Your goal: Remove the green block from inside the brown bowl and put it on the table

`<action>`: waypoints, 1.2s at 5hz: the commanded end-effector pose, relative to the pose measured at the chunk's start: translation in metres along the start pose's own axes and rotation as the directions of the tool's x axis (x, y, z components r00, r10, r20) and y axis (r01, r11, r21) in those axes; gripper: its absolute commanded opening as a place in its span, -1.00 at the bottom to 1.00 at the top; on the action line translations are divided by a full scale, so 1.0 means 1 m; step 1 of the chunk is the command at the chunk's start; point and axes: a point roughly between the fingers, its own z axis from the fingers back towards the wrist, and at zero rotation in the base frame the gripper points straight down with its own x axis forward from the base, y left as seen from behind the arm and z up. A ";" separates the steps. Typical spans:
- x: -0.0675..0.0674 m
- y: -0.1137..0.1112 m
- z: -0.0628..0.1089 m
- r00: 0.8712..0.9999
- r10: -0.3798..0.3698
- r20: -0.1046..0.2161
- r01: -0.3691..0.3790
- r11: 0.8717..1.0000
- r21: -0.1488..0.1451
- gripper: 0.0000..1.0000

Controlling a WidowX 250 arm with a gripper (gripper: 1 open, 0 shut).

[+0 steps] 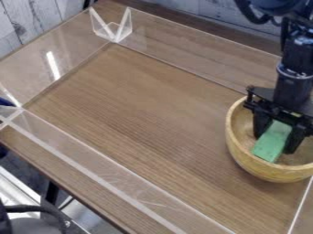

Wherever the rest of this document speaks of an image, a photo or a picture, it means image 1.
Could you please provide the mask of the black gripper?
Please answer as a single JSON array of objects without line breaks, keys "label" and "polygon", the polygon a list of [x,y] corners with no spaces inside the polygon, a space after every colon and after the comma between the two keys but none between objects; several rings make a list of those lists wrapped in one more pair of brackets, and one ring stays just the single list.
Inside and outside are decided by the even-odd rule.
[{"label": "black gripper", "polygon": [[313,135],[313,70],[294,70],[277,65],[274,88],[249,86],[243,106],[253,113],[254,137],[259,138],[273,121],[291,127],[283,148],[293,154],[305,138]]}]

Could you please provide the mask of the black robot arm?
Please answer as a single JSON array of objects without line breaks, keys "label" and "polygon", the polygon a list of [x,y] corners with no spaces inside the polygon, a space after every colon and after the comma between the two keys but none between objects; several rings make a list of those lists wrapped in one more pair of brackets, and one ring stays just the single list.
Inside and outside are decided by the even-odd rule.
[{"label": "black robot arm", "polygon": [[255,25],[281,19],[275,87],[249,86],[245,107],[253,113],[257,137],[274,122],[291,128],[282,152],[293,154],[313,135],[313,0],[234,0],[234,3]]}]

